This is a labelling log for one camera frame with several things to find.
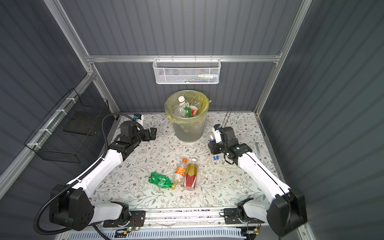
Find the clear bottle red label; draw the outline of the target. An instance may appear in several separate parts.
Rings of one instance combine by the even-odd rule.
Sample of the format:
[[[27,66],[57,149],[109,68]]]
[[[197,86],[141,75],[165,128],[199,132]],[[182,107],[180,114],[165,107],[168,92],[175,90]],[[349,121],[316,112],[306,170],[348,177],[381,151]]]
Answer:
[[[190,105],[192,116],[196,116],[200,113],[201,105]]]

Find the clear bottle green cap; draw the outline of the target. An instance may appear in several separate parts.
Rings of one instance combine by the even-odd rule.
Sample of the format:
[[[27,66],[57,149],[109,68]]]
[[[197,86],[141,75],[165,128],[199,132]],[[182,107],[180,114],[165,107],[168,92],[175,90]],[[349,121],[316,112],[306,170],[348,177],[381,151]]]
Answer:
[[[182,108],[182,107],[177,107],[175,110],[174,110],[174,114],[176,117],[178,118],[185,118],[186,117],[186,114],[187,114],[187,111],[185,108]]]

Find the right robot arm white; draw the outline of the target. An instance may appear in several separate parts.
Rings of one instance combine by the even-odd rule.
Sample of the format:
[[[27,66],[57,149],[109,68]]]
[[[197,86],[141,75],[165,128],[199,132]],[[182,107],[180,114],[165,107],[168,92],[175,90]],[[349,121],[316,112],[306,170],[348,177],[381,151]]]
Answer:
[[[251,198],[238,202],[237,216],[240,221],[259,220],[268,223],[279,237],[307,223],[304,194],[290,188],[272,174],[248,145],[209,141],[208,148],[212,154],[224,154],[226,159],[232,161],[232,165],[243,169],[261,188],[269,202],[260,203]]]

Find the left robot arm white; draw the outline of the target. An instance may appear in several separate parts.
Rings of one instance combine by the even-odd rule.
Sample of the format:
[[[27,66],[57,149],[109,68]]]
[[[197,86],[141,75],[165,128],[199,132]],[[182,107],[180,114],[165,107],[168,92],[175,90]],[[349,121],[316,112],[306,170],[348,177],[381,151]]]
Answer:
[[[104,221],[127,226],[134,223],[129,206],[121,202],[93,205],[90,197],[102,180],[123,163],[141,142],[154,141],[157,128],[144,129],[142,114],[128,117],[121,125],[120,136],[109,143],[100,157],[83,173],[66,185],[56,185],[51,198],[37,212],[33,228],[44,236],[57,235],[70,230],[82,231],[97,227]]]

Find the clear unlabeled bottle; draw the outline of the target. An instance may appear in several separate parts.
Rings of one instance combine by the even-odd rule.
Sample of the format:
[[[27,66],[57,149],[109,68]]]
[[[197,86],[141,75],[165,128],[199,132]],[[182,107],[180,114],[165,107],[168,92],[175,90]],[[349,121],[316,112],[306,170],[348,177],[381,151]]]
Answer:
[[[180,96],[178,97],[178,104],[176,105],[176,108],[177,107],[182,107],[182,108],[190,107],[190,104],[184,96]]]

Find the small blue label bottle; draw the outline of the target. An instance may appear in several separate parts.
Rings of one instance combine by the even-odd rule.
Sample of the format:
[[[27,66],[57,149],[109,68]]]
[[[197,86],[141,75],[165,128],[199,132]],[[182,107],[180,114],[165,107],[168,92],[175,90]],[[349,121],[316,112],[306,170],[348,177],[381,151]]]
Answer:
[[[218,155],[214,155],[213,156],[213,160],[215,163],[217,163],[219,161],[219,156]]]

